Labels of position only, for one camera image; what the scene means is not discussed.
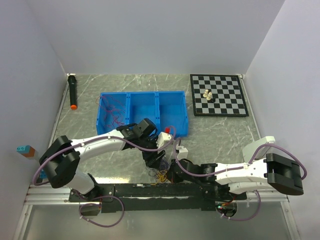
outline blue bin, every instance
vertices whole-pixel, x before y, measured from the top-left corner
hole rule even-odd
[[[96,120],[98,135],[120,125],[150,119],[158,133],[173,125],[177,137],[188,135],[188,115],[184,91],[103,92]]]

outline white chess piece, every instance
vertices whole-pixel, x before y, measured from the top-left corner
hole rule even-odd
[[[208,89],[204,90],[204,94],[203,94],[203,97],[204,97],[204,98],[208,97],[208,92],[209,92]]]
[[[210,101],[210,100],[212,99],[212,92],[209,92],[209,93],[208,93],[208,96],[206,97],[206,99],[207,99],[208,101]]]

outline gray marble surface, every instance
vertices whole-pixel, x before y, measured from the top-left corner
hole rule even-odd
[[[70,109],[68,92],[55,138],[61,135],[69,139],[95,136],[96,99],[101,92],[185,91],[189,135],[182,139],[182,145],[189,150],[188,159],[193,163],[241,163],[242,148],[259,139],[250,110],[249,117],[194,116],[188,74],[77,75],[76,79],[78,109]],[[166,159],[170,160],[171,147],[166,149],[166,153]],[[155,182],[137,149],[105,153],[80,162],[79,169],[91,173],[99,183]]]

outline wall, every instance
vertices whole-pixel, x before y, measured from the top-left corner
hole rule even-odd
[[[258,128],[308,169],[304,195],[290,197],[304,240],[320,239],[320,3],[287,0],[245,77]]]
[[[16,148],[48,147],[66,77],[24,0],[1,1],[0,33],[0,236],[9,240],[37,165]]]
[[[67,73],[245,73],[284,0],[26,0]]]

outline chessboard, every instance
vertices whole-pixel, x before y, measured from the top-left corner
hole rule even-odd
[[[190,81],[195,116],[249,116],[237,75],[191,74]],[[206,89],[212,92],[211,100],[203,96]]]

